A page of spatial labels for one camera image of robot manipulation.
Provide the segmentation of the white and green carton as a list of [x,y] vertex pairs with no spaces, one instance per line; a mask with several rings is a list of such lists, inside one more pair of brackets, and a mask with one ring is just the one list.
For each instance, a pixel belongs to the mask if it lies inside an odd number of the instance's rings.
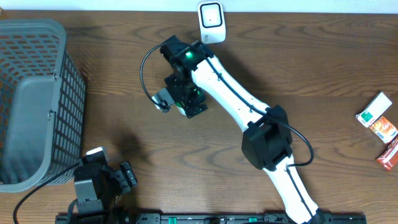
[[365,127],[372,125],[390,106],[392,101],[384,94],[383,91],[367,105],[367,107],[357,114],[356,119]]

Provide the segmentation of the small orange box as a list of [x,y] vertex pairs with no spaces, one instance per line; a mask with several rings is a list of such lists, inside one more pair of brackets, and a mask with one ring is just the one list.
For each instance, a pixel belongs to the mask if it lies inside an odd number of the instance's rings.
[[397,128],[384,116],[378,118],[369,128],[384,144],[389,144],[397,136]]

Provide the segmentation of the red chocolate bar wrapper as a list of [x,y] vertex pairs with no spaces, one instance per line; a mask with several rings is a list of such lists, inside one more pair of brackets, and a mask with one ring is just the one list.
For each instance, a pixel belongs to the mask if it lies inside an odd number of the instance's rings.
[[385,170],[391,171],[397,165],[397,137],[390,142],[386,150],[376,159]]

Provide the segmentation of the green lid jar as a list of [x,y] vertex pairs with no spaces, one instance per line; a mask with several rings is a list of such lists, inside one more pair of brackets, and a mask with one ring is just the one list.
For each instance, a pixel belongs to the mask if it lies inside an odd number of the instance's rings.
[[175,102],[175,106],[179,110],[180,114],[182,114],[183,116],[186,116],[186,112],[185,112],[183,106],[180,103]]

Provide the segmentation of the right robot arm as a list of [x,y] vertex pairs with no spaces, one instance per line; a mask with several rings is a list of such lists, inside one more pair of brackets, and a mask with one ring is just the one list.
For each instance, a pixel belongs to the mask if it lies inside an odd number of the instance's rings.
[[258,170],[263,170],[295,223],[322,223],[325,218],[309,196],[297,168],[310,164],[296,163],[291,148],[296,134],[307,147],[312,146],[291,127],[285,110],[270,107],[240,85],[222,66],[216,55],[202,42],[181,42],[172,36],[160,45],[160,53],[174,72],[165,78],[166,87],[153,96],[163,112],[175,105],[192,118],[206,110],[204,94],[209,94],[234,119],[243,133],[241,150]]

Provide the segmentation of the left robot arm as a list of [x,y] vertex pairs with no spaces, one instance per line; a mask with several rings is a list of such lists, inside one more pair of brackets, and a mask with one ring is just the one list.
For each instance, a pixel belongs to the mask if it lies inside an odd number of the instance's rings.
[[76,199],[70,204],[66,223],[131,224],[135,218],[117,199],[137,185],[128,161],[114,170],[107,164],[88,162],[74,171]]

